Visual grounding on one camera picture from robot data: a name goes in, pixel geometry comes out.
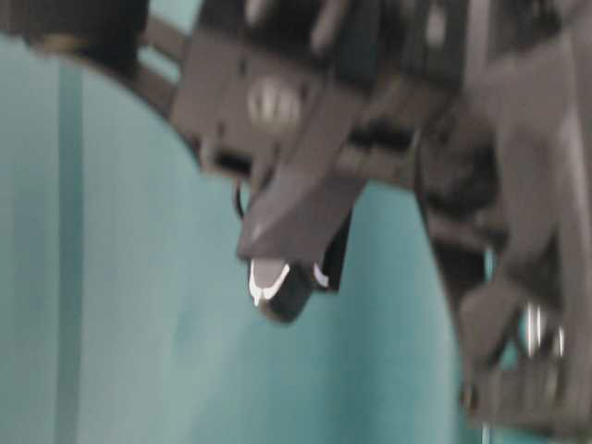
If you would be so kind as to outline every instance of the wire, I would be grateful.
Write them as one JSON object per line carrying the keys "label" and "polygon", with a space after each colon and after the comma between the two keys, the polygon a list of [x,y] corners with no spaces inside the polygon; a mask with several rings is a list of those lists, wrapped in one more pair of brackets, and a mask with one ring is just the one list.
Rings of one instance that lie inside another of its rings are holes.
{"label": "wire", "polygon": [[237,179],[234,181],[234,186],[232,187],[232,202],[234,204],[234,209],[239,216],[239,219],[242,220],[244,218],[244,210],[242,209],[242,199],[241,199],[241,180]]}

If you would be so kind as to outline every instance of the teal wall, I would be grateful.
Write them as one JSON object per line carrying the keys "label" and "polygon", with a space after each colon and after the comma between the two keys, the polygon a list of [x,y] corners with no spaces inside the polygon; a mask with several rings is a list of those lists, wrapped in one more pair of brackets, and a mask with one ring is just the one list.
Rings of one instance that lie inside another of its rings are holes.
{"label": "teal wall", "polygon": [[270,325],[226,181],[106,80],[0,56],[1,443],[479,442],[410,195],[370,187],[340,294]]}

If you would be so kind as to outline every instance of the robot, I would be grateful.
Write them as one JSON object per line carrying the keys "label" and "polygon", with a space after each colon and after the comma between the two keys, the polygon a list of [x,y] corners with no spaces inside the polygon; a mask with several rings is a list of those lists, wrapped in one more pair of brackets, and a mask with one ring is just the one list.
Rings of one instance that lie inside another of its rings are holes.
{"label": "robot", "polygon": [[[148,3],[0,0],[0,31],[122,84],[235,181],[237,253],[274,321],[339,290],[368,181],[414,192],[468,416],[590,433],[592,2],[205,0],[191,35]],[[526,309],[544,318],[528,347]]]}

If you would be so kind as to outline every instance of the metal screw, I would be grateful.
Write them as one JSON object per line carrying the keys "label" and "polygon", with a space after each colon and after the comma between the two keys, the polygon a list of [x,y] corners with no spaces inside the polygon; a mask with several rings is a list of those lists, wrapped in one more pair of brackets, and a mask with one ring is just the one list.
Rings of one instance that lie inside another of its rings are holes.
{"label": "metal screw", "polygon": [[479,399],[475,386],[464,386],[461,389],[460,403],[468,413],[474,413],[477,410],[478,401]]}

